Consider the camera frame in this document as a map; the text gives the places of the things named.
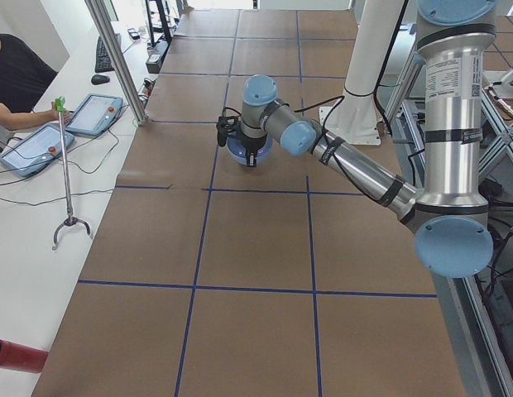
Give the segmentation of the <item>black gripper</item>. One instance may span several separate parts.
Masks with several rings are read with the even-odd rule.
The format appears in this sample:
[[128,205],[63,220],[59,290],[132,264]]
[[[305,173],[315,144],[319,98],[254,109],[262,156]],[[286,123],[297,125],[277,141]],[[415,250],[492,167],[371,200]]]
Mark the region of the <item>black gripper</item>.
[[266,135],[254,138],[243,134],[241,143],[245,149],[247,166],[257,167],[257,153],[266,144]]

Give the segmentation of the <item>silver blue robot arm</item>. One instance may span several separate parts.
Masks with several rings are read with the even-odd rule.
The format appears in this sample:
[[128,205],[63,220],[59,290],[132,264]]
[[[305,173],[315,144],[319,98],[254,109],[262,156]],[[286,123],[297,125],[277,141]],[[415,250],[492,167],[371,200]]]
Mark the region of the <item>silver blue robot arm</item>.
[[272,137],[292,155],[311,153],[389,208],[415,235],[415,251],[435,274],[464,278],[491,261],[487,201],[478,191],[482,140],[482,55],[496,36],[493,1],[419,1],[417,44],[425,62],[424,185],[416,188],[359,149],[374,142],[374,93],[407,7],[366,2],[343,88],[322,122],[292,111],[265,75],[247,80],[237,136],[254,165]]

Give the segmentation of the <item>person's hand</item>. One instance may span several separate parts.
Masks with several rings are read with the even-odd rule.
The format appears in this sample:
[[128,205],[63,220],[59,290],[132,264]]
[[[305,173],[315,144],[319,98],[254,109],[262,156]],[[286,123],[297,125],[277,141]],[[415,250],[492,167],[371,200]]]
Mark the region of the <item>person's hand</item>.
[[69,122],[71,117],[73,116],[73,113],[69,110],[65,110],[64,112],[58,112],[56,107],[53,107],[52,109],[50,109],[48,111],[49,115],[49,120],[50,121],[59,121],[60,120],[60,116],[63,117],[63,121],[65,123]]

